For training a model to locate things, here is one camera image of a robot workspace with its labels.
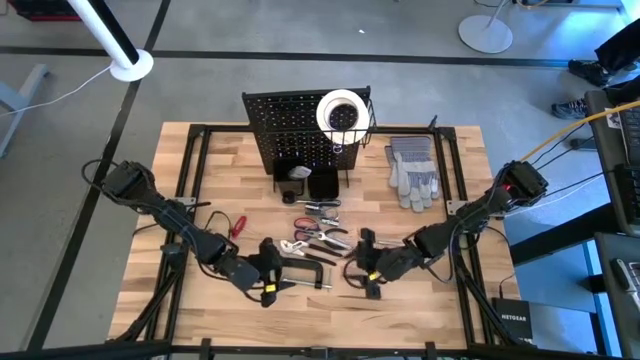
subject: pliers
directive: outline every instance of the pliers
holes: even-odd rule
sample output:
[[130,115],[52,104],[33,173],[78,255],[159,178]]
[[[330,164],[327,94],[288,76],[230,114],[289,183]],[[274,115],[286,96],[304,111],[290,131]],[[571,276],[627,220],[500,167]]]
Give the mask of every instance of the pliers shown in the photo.
[[314,261],[317,261],[317,262],[329,264],[331,266],[336,266],[336,263],[331,261],[331,260],[329,260],[329,259],[325,259],[325,258],[316,256],[316,255],[312,255],[312,254],[307,254],[302,249],[309,248],[309,249],[320,251],[320,252],[323,252],[325,254],[329,254],[329,255],[332,255],[332,256],[342,257],[342,254],[337,253],[337,252],[335,252],[333,250],[325,249],[322,246],[309,244],[308,242],[304,242],[304,241],[296,241],[295,243],[292,243],[292,242],[290,242],[288,240],[280,240],[280,248],[282,249],[282,251],[284,251],[287,254],[293,254],[293,255],[302,256],[302,257],[307,258],[309,260],[314,260]]

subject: yellow cable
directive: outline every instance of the yellow cable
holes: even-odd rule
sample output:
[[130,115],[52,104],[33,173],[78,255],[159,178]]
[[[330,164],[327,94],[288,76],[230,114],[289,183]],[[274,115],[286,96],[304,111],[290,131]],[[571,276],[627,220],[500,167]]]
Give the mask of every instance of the yellow cable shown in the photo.
[[628,103],[625,105],[620,105],[618,107],[615,107],[613,109],[607,110],[607,111],[603,111],[594,115],[591,115],[589,117],[586,117],[580,121],[576,121],[574,123],[572,123],[571,125],[567,126],[566,128],[558,131],[555,135],[553,135],[552,137],[550,137],[547,141],[543,142],[542,144],[538,145],[538,147],[536,147],[535,149],[531,150],[527,155],[525,155],[522,159],[520,159],[520,161],[525,161],[528,158],[530,158],[533,154],[537,153],[538,151],[540,151],[540,149],[542,149],[543,147],[549,145],[550,142],[552,142],[553,140],[559,138],[560,136],[562,136],[564,133],[582,125],[582,124],[586,124],[588,122],[591,122],[593,120],[597,120],[601,117],[607,116],[609,114],[613,114],[613,113],[617,113],[620,111],[624,111],[624,110],[628,110],[631,108],[634,108],[636,106],[640,106],[640,100],[638,101],[634,101],[632,103]]
[[533,4],[533,5],[525,5],[525,4],[522,3],[522,0],[516,0],[518,5],[522,6],[523,8],[526,8],[527,10],[531,10],[533,8],[536,8],[536,7],[540,6],[540,5],[544,5],[544,4],[548,3],[549,1],[551,1],[551,0],[542,0],[540,2],[537,2],[537,3]]

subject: white pole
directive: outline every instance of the white pole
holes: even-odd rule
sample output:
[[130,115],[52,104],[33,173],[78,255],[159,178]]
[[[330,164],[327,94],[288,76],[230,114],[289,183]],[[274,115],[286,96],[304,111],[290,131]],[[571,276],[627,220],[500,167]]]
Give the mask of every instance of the white pole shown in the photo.
[[502,0],[500,2],[500,5],[498,5],[498,8],[496,9],[496,11],[493,13],[493,16],[491,17],[491,20],[489,20],[489,23],[487,24],[487,27],[491,26],[491,24],[493,24],[493,21],[498,17],[498,14],[500,13],[500,10],[502,10],[502,7],[504,6],[504,4],[507,2],[508,0]]
[[118,42],[113,37],[107,26],[102,22],[95,9],[87,0],[68,0],[69,4],[78,13],[85,26],[91,31],[93,36],[102,44],[109,56],[119,67],[130,69],[133,64],[124,53]]
[[109,70],[114,78],[131,82],[142,79],[151,71],[151,54],[134,47],[103,0],[68,1],[84,25],[113,59]]

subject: black table leg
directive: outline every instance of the black table leg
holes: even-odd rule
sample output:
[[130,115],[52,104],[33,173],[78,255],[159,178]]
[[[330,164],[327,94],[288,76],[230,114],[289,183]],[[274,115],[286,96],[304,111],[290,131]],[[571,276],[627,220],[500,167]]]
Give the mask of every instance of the black table leg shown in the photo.
[[570,248],[593,238],[596,232],[620,231],[611,203],[511,246],[513,265],[518,266]]
[[580,284],[594,294],[601,294],[607,291],[602,274],[588,276]]
[[604,339],[604,332],[602,331],[602,324],[600,323],[600,317],[598,313],[589,313],[589,317],[591,318],[591,329],[593,330],[593,339],[596,342],[596,351],[598,355],[609,355],[607,354],[606,341]]

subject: red-handled tool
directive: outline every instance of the red-handled tool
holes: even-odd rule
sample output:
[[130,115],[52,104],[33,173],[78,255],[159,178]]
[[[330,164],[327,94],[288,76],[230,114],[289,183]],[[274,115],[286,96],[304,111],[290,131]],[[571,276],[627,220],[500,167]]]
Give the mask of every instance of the red-handled tool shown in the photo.
[[231,238],[235,239],[238,237],[238,235],[240,235],[240,233],[242,232],[242,229],[244,229],[245,224],[247,223],[247,217],[246,216],[240,216],[240,218],[238,219],[238,221],[236,221],[236,224],[233,225],[233,229],[231,229]]

